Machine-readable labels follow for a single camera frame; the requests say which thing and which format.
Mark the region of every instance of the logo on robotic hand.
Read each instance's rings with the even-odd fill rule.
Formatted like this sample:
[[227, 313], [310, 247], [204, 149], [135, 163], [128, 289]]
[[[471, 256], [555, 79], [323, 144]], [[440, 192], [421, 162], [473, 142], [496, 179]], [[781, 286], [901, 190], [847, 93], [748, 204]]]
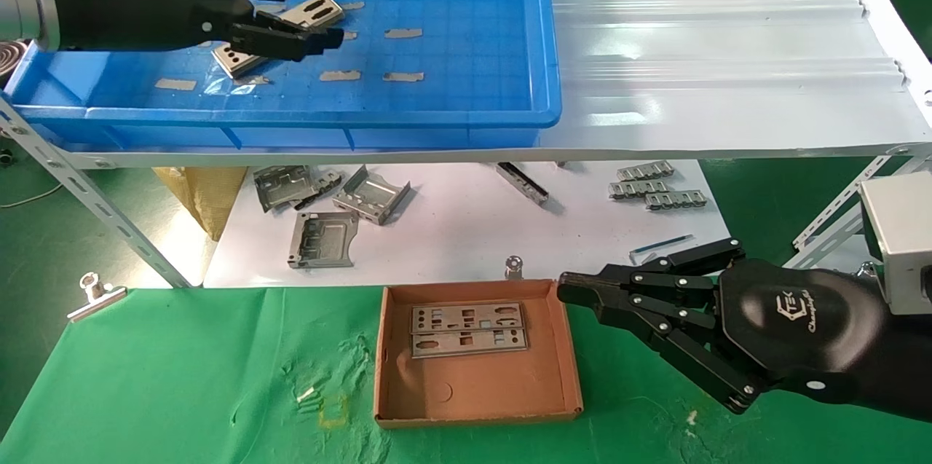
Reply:
[[783, 294], [776, 295], [776, 312], [795, 321], [797, 318], [803, 318], [809, 315], [809, 332], [816, 332], [816, 303], [812, 295], [805, 289], [802, 290], [802, 297], [796, 298], [791, 291], [783, 291]]

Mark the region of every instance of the cardboard box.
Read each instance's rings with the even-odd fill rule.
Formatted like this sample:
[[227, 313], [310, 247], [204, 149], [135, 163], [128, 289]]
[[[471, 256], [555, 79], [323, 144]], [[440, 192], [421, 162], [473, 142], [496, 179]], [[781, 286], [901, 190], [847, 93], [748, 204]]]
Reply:
[[[415, 305], [521, 302], [525, 351], [411, 358]], [[387, 287], [376, 361], [383, 428], [573, 420], [583, 410], [566, 308], [552, 280]]]

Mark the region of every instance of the white surface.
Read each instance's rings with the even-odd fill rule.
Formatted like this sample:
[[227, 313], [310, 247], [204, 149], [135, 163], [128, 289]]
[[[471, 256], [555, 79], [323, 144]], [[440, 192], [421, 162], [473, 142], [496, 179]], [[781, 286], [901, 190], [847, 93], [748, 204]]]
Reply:
[[[189, 149], [118, 165], [879, 155], [932, 140], [932, 66], [889, 0], [553, 0], [563, 117], [538, 149]], [[84, 162], [93, 168], [92, 162]]]
[[[359, 286], [504, 278], [505, 259], [524, 261], [525, 278], [598, 272], [627, 264], [628, 252], [680, 235], [695, 239], [662, 254], [728, 237], [698, 162], [673, 161], [674, 189], [702, 189], [705, 208], [649, 212], [643, 201], [612, 202], [615, 171], [637, 162], [521, 163], [550, 192], [539, 208], [482, 163], [379, 165], [387, 182], [411, 181], [400, 215], [379, 227], [360, 221], [349, 250], [354, 266], [293, 270], [286, 264], [296, 212], [263, 214], [247, 175], [204, 278], [206, 288]], [[333, 168], [352, 174], [355, 166]], [[305, 211], [336, 211], [328, 196]]]

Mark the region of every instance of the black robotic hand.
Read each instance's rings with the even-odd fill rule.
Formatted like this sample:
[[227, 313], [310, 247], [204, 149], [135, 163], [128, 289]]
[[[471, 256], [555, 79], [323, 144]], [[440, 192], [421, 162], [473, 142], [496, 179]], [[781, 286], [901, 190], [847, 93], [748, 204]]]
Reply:
[[[722, 269], [718, 282], [703, 276]], [[932, 317], [892, 315], [876, 278], [783, 269], [727, 239], [639, 267], [564, 272], [557, 291], [733, 413], [787, 390], [932, 422]]]
[[175, 50], [208, 40], [247, 55], [301, 61], [339, 48], [341, 29], [307, 29], [250, 0], [54, 0], [60, 50]]

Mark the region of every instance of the blue plastic tray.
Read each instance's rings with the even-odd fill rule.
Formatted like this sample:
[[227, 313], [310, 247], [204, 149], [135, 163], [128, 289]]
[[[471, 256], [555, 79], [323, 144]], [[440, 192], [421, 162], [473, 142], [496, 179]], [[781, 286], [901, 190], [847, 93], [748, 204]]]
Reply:
[[[290, 0], [289, 8], [304, 0]], [[70, 149], [182, 151], [201, 146], [478, 149], [533, 146], [559, 121], [550, 0], [363, 1], [341, 27], [358, 33], [303, 62], [273, 62], [236, 86], [210, 54], [30, 49], [7, 93], [44, 135]], [[421, 28], [415, 39], [386, 39]], [[358, 82], [321, 82], [328, 70]], [[423, 82], [384, 82], [423, 72]], [[194, 91], [157, 89], [196, 80]]]

